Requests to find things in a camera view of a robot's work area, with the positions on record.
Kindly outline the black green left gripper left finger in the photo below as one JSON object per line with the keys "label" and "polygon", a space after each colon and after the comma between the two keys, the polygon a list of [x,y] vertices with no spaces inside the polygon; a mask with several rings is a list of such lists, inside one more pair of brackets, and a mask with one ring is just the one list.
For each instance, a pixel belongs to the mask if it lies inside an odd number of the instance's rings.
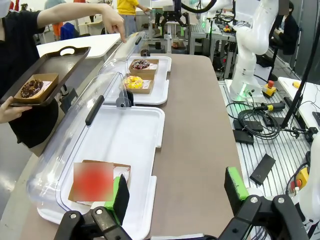
{"label": "black green left gripper left finger", "polygon": [[122,227],[130,193],[124,175],[117,176],[113,184],[113,200],[99,203],[87,213],[67,211],[59,224],[55,240],[130,240]]}

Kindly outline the person's right hand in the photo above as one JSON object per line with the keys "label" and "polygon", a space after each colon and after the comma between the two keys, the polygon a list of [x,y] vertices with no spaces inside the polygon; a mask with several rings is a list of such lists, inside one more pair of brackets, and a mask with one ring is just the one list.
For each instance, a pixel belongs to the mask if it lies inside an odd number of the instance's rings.
{"label": "person's right hand", "polygon": [[1,106],[0,106],[0,123],[8,123],[22,116],[22,113],[28,110],[31,110],[32,107],[21,106],[21,107],[12,107],[14,98],[10,96]]}

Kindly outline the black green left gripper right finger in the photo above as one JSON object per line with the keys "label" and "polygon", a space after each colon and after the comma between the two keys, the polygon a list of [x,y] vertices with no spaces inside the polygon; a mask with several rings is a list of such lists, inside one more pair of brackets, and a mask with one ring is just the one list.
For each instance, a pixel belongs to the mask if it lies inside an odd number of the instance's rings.
{"label": "black green left gripper right finger", "polygon": [[233,218],[218,237],[220,240],[246,240],[254,227],[261,227],[272,240],[309,239],[288,195],[276,195],[271,200],[250,195],[236,167],[225,169],[224,189]]}

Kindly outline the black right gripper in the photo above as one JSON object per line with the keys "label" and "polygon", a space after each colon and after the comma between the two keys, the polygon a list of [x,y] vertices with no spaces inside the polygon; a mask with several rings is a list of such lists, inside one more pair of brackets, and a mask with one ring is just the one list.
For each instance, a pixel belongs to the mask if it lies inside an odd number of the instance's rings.
{"label": "black right gripper", "polygon": [[164,11],[157,14],[157,26],[160,27],[161,35],[164,35],[165,24],[167,22],[179,23],[181,27],[181,35],[185,35],[190,28],[190,16],[188,12],[181,14],[181,11]]}

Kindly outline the person's left hand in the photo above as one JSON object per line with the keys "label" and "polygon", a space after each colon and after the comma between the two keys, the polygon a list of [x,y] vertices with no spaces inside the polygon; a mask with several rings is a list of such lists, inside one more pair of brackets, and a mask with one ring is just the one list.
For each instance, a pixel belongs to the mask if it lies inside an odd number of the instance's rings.
{"label": "person's left hand", "polygon": [[105,31],[108,34],[119,33],[121,41],[126,43],[124,19],[107,4],[102,5],[101,15]]}

